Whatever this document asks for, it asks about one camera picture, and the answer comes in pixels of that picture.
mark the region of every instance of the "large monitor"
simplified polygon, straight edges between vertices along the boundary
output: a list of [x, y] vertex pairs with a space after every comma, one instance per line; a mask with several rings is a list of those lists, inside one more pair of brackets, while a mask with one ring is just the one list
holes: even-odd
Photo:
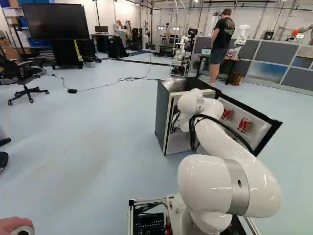
[[85, 10], [80, 4], [22, 4], [34, 39], [89, 39]]

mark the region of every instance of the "red can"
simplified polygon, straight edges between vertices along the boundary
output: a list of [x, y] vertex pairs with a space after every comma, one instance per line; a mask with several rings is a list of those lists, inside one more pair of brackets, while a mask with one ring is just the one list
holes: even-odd
[[229, 119], [229, 116], [231, 114], [233, 110], [231, 108], [224, 108], [224, 112], [223, 112], [223, 115], [222, 115], [222, 119], [224, 120], [228, 120]]
[[250, 124], [251, 124], [251, 119], [244, 117], [243, 119], [241, 119], [240, 124], [237, 127], [237, 129], [240, 130], [241, 132], [246, 132]]

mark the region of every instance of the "chair armrest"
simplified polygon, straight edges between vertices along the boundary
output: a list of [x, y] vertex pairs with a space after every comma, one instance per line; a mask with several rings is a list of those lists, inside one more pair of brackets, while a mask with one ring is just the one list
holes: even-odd
[[19, 63], [18, 66], [27, 65], [30, 63], [33, 63], [33, 61], [30, 60], [30, 61], [25, 61], [25, 62]]

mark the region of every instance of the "brown bag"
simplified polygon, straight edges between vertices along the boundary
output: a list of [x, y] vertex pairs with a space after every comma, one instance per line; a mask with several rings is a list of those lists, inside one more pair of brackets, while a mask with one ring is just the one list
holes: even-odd
[[233, 86], [239, 86], [241, 78], [242, 78], [242, 75], [240, 75], [236, 72], [233, 72], [229, 83]]

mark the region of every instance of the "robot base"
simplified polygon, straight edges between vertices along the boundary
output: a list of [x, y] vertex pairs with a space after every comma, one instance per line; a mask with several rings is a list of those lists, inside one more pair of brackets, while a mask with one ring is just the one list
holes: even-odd
[[[136, 218], [143, 209], [147, 214], [142, 214], [141, 220], [138, 221]], [[167, 235], [205, 235], [194, 226], [189, 212], [184, 212], [185, 209], [186, 206], [180, 194], [152, 200], [130, 200], [128, 235], [164, 235], [164, 228], [168, 224], [171, 225], [171, 232], [166, 233]], [[250, 229], [249, 234], [260, 235], [251, 218], [239, 219], [237, 216], [232, 217], [230, 225], [220, 235], [247, 235], [243, 225], [248, 231]]]
[[227, 229], [232, 219], [232, 215], [229, 214], [220, 212], [206, 213], [207, 232], [204, 233], [194, 223], [194, 220], [199, 218], [186, 208], [180, 194], [168, 196], [167, 205], [173, 234], [175, 235], [219, 235], [218, 231]]

